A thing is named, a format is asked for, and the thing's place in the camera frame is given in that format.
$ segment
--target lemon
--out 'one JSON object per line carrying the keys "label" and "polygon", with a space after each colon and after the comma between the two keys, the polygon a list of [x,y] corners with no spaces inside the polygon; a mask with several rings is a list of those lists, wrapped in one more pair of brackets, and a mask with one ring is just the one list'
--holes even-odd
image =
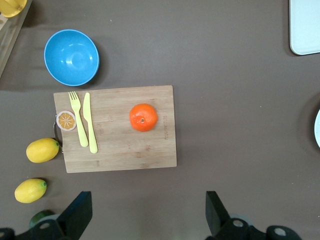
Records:
{"label": "lemon", "polygon": [[38,178],[23,181],[14,191],[15,199],[24,204],[32,203],[41,198],[47,190],[47,183]]}
{"label": "lemon", "polygon": [[26,156],[36,164],[53,159],[59,152],[59,143],[53,138],[42,138],[29,144]]}

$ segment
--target bowl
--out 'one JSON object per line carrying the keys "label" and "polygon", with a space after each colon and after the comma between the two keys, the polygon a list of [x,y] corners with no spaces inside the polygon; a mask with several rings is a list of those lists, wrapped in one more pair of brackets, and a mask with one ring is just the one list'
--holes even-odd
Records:
{"label": "bowl", "polygon": [[99,53],[83,32],[64,29],[53,34],[44,48],[44,63],[52,77],[67,86],[89,82],[99,68]]}

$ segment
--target wooden cutting board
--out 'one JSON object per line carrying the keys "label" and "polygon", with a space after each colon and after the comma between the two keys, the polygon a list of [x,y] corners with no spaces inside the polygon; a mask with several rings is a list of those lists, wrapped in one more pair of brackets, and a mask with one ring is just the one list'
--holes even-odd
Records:
{"label": "wooden cutting board", "polygon": [[[90,93],[91,114],[98,152],[82,147],[77,127],[61,131],[63,156],[68,173],[167,168],[177,166],[173,87],[146,86],[76,91],[83,105]],[[68,92],[54,94],[56,113],[73,112]],[[129,112],[140,103],[151,104],[158,122],[147,132],[131,127]],[[88,124],[80,116],[88,136]]]}

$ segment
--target yellow plastic knife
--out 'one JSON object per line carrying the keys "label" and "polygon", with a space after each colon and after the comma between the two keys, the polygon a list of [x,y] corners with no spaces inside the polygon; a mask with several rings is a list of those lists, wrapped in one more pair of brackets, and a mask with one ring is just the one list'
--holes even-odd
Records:
{"label": "yellow plastic knife", "polygon": [[87,92],[84,96],[83,117],[88,122],[90,152],[93,154],[96,154],[98,152],[98,146],[97,146],[97,141],[96,141],[96,137],[95,137],[94,126],[92,123],[91,107],[90,107],[90,93],[89,92]]}

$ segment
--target yellow plastic fork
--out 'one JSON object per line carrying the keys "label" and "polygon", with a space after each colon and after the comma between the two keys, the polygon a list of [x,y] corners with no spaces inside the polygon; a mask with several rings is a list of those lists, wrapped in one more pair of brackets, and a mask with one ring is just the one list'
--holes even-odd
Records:
{"label": "yellow plastic fork", "polygon": [[78,130],[80,145],[82,147],[87,147],[89,143],[88,143],[88,139],[87,139],[87,135],[86,135],[84,126],[83,126],[81,118],[80,118],[80,109],[81,109],[80,100],[79,100],[78,95],[75,91],[69,92],[69,98],[70,98],[71,107],[72,107],[72,109],[74,111],[74,115],[75,115],[76,128]]}

